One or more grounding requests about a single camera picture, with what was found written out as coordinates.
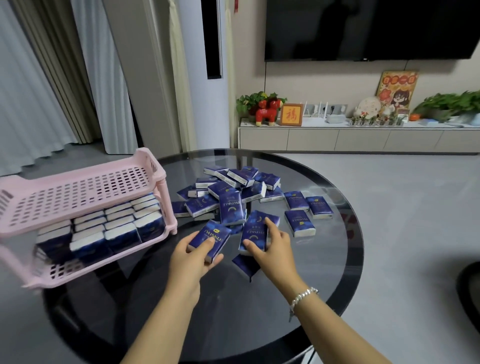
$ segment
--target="white cabinet drawer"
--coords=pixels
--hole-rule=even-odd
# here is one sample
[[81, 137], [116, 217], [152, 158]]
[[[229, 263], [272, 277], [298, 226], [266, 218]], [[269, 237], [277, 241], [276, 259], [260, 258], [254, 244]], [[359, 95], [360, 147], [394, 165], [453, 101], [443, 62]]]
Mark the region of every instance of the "white cabinet drawer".
[[480, 153], [480, 130], [445, 130], [435, 152]]
[[392, 130], [385, 152], [433, 152], [443, 130]]
[[338, 130], [290, 129], [287, 150], [321, 152], [335, 149]]
[[240, 148], [251, 150], [287, 150], [288, 128], [258, 127], [240, 129]]
[[382, 151], [390, 130], [340, 130], [335, 150], [344, 152]]

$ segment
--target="hand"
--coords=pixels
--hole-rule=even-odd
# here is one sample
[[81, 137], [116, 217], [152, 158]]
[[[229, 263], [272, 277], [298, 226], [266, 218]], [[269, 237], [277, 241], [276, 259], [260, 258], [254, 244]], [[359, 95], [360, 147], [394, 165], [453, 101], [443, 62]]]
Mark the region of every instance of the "hand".
[[290, 303], [297, 294], [305, 291], [308, 287], [297, 273], [288, 233], [280, 231], [269, 218], [265, 218], [265, 224], [268, 226], [268, 232], [272, 239], [266, 252], [260, 250], [254, 242], [248, 239], [245, 239], [243, 244], [253, 255], [268, 279]]
[[182, 299], [189, 300], [194, 307], [200, 298], [200, 278], [215, 267], [223, 259], [223, 254], [217, 255], [212, 264], [205, 262], [205, 257], [215, 244], [214, 238], [208, 238], [194, 251], [188, 253], [187, 246], [198, 234], [193, 232], [180, 240], [170, 258], [168, 281], [165, 293], [172, 292]]

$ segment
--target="pink plastic rack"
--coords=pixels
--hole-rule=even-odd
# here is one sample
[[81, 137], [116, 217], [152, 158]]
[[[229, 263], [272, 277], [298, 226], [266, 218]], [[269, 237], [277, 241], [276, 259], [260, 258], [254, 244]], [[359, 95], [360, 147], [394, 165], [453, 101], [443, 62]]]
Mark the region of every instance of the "pink plastic rack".
[[[166, 176], [150, 150], [139, 148], [130, 158], [36, 180], [19, 176], [0, 178], [0, 259], [22, 279], [24, 287], [53, 288], [158, 243], [168, 234], [177, 233]], [[84, 267], [76, 259], [53, 265], [35, 247], [28, 261], [22, 262], [1, 244], [2, 238], [76, 218], [152, 191], [160, 202], [166, 225], [164, 233], [93, 265]]]

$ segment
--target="white curtain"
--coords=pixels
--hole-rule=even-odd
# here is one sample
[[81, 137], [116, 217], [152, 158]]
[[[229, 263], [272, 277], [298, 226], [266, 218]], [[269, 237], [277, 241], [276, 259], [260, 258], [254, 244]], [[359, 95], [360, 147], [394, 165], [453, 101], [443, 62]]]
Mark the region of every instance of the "white curtain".
[[238, 116], [235, 98], [235, 66], [233, 55], [233, 33], [232, 33], [232, 12], [230, 10], [230, 1], [225, 4], [225, 31], [227, 37], [227, 81], [228, 81], [228, 123], [230, 125], [230, 147], [237, 148], [237, 127]]
[[0, 0], [0, 176], [77, 143], [7, 0]]
[[180, 18], [175, 0], [170, 3], [170, 50], [172, 54], [173, 79], [179, 114], [180, 140], [183, 152], [197, 149], [197, 137], [193, 124], [192, 98], [188, 82], [187, 61], [183, 47]]
[[105, 151], [133, 154], [138, 147], [127, 83], [101, 0], [72, 0]]

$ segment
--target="curtain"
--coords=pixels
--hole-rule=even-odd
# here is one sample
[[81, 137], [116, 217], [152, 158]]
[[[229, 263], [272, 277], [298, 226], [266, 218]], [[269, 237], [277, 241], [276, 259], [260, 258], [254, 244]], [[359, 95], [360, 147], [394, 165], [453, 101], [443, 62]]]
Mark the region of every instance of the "curtain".
[[72, 0], [105, 150], [133, 154], [138, 147], [127, 83], [101, 0]]
[[0, 1], [0, 74], [1, 176], [78, 142], [6, 0]]
[[227, 82], [228, 82], [228, 124], [230, 126], [230, 147], [237, 148], [238, 115], [235, 98], [235, 66], [233, 63], [233, 33], [230, 1], [225, 4], [225, 31], [227, 46]]
[[72, 6], [63, 0], [11, 0], [11, 4], [78, 142], [100, 138]]
[[179, 114], [180, 140], [183, 152], [197, 149], [193, 107], [188, 82], [187, 61], [183, 47], [180, 18], [175, 0], [170, 3], [170, 50], [172, 55], [175, 96]]

